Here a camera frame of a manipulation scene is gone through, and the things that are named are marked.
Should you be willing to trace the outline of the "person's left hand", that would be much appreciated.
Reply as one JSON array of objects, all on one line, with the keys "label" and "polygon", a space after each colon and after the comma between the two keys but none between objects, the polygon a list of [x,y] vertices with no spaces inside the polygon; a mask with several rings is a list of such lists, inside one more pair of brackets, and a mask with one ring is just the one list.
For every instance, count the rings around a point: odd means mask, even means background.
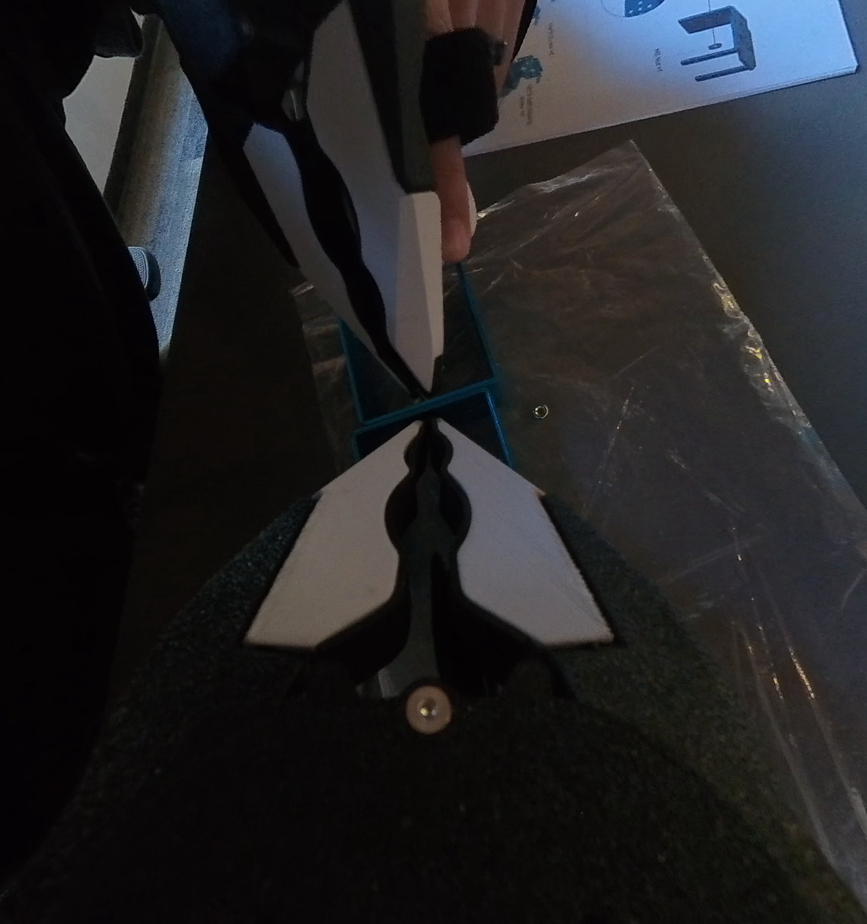
[{"label": "person's left hand", "polygon": [[[426,36],[480,27],[513,50],[525,5],[524,1],[427,1]],[[459,137],[433,143],[430,162],[440,202],[441,258],[444,263],[458,262],[467,256],[474,233]]]}]

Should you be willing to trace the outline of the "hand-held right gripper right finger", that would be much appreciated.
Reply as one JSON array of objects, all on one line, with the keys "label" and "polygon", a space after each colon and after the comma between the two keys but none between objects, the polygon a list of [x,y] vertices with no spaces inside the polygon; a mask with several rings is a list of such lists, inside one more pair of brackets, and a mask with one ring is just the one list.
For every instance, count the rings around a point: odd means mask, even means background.
[{"label": "hand-held right gripper right finger", "polygon": [[464,597],[541,646],[612,643],[543,492],[445,421],[444,486],[457,491],[455,568]]}]

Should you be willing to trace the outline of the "person's clothed body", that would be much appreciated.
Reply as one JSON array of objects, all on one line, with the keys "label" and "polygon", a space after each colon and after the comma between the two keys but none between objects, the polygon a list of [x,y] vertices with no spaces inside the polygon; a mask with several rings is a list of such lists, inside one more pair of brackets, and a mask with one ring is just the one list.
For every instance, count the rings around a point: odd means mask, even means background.
[{"label": "person's clothed body", "polygon": [[105,695],[160,394],[150,306],[65,127],[110,2],[0,2],[0,791],[67,787]]}]

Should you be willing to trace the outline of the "large clear plastic bag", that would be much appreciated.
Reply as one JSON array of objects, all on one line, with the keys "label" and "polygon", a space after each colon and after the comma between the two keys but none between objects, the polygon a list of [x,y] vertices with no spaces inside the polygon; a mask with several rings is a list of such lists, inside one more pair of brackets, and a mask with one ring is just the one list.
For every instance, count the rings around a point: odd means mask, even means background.
[{"label": "large clear plastic bag", "polygon": [[625,636],[567,676],[867,913],[867,513],[762,339],[634,145],[491,206],[465,267],[514,468]]}]

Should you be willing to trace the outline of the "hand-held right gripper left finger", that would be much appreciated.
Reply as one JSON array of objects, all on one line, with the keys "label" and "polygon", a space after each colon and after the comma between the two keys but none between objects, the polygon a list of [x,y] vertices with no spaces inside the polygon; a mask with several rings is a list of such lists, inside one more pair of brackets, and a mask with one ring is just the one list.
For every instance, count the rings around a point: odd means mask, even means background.
[{"label": "hand-held right gripper left finger", "polygon": [[410,483],[407,454],[421,426],[410,422],[315,495],[247,644],[315,652],[393,600],[400,555],[386,512]]}]

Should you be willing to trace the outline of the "blue metal U bracket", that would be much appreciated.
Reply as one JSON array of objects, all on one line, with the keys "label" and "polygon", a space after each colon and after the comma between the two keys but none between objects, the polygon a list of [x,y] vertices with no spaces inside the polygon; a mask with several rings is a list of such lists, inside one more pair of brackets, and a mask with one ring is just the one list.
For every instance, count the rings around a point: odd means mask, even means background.
[{"label": "blue metal U bracket", "polygon": [[497,371],[465,265],[448,266],[443,285],[444,348],[427,398],[409,395],[346,324],[337,322],[359,425],[379,422],[419,404],[495,385]]},{"label": "blue metal U bracket", "polygon": [[364,424],[350,438],[355,460],[369,456],[408,424],[433,418],[447,422],[509,468],[514,468],[492,393],[483,386],[420,401]]}]

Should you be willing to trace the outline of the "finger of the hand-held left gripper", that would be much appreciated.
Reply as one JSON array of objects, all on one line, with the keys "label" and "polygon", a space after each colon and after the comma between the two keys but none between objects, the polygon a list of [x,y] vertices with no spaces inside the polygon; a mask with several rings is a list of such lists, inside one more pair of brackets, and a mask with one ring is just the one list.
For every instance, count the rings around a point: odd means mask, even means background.
[{"label": "finger of the hand-held left gripper", "polygon": [[359,257],[379,292],[381,346],[404,364],[405,387],[427,395],[443,351],[440,201],[396,178],[349,2],[316,30],[307,109],[355,210]]},{"label": "finger of the hand-held left gripper", "polygon": [[330,215],[331,249],[312,224],[305,181],[285,135],[251,130],[243,145],[255,179],[301,272],[335,315],[404,386],[420,393],[420,195],[396,189],[390,169],[346,164],[357,181],[358,241],[346,216]]}]

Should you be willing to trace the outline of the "white instruction manual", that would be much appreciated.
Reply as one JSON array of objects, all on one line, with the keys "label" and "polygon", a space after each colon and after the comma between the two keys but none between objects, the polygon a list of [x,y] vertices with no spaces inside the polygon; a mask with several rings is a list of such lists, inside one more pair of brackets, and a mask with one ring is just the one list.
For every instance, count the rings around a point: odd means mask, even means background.
[{"label": "white instruction manual", "polygon": [[467,156],[855,73],[836,1],[538,2]]}]

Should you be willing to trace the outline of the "grey desk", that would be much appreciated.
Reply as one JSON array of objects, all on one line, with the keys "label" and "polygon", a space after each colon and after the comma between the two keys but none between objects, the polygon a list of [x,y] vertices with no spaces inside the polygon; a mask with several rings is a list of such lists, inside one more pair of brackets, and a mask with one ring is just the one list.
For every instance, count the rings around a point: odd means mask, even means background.
[{"label": "grey desk", "polygon": [[[844,2],[860,70],[471,162],[483,205],[634,145],[750,320],[867,513],[867,2]],[[161,26],[129,89],[123,232],[162,263],[164,391],[120,633],[118,692],[205,579],[349,460],[330,319],[302,330],[280,259],[206,140]]]}]

